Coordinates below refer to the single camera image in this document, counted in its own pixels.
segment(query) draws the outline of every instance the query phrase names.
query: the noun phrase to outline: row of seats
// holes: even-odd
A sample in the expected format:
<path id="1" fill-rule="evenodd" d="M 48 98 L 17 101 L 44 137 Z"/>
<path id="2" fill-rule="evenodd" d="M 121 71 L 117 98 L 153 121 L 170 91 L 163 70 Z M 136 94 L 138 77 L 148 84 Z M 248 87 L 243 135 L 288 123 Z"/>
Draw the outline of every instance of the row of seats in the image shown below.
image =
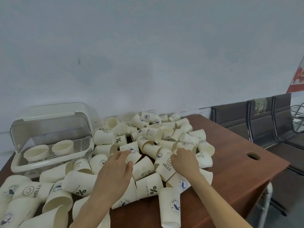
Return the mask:
<path id="1" fill-rule="evenodd" d="M 212 107 L 211 119 L 290 162 L 273 180 L 272 205 L 290 211 L 304 189 L 304 134 L 293 129 L 291 94 Z"/>

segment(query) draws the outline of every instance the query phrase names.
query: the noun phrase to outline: white wall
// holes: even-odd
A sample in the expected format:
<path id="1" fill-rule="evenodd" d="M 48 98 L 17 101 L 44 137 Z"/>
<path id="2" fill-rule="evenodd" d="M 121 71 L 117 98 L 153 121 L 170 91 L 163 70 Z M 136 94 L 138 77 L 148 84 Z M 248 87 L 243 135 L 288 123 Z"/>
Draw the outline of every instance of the white wall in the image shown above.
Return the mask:
<path id="1" fill-rule="evenodd" d="M 283 94 L 304 51 L 301 3 L 0 0 L 1 150 L 21 107 L 80 101 L 105 117 Z"/>

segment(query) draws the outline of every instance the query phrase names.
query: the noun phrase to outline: human arm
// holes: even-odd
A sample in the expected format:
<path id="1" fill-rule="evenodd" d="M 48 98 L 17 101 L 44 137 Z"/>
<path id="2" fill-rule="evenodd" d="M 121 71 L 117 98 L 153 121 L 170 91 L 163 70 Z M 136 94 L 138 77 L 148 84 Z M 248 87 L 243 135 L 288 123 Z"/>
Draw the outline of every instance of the human arm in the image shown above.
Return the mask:
<path id="1" fill-rule="evenodd" d="M 132 161 L 125 163 L 130 153 L 130 150 L 117 151 L 109 157 L 98 173 L 89 199 L 81 207 L 70 228 L 96 228 L 111 206 L 123 196 L 133 171 Z"/>
<path id="2" fill-rule="evenodd" d="M 192 185 L 216 228 L 252 228 L 207 182 L 199 171 L 198 161 L 192 151 L 178 149 L 176 155 L 171 156 L 171 163 L 175 171 Z"/>

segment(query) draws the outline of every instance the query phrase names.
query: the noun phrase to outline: wooden table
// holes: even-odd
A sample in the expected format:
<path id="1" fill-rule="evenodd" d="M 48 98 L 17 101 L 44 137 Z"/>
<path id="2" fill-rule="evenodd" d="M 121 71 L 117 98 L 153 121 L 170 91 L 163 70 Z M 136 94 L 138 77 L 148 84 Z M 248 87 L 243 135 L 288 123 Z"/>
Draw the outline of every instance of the wooden table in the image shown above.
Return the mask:
<path id="1" fill-rule="evenodd" d="M 202 115 L 187 118 L 193 130 L 205 130 L 207 142 L 215 147 L 213 166 L 206 169 L 214 174 L 212 186 L 245 218 L 269 181 L 289 163 Z M 248 157 L 248 153 L 257 154 L 260 160 Z M 0 172 L 0 184 L 12 174 L 11 161 Z M 110 216 L 111 227 L 161 227 L 158 197 L 141 199 L 117 208 L 110 211 Z M 181 226 L 214 227 L 192 187 L 181 194 Z"/>

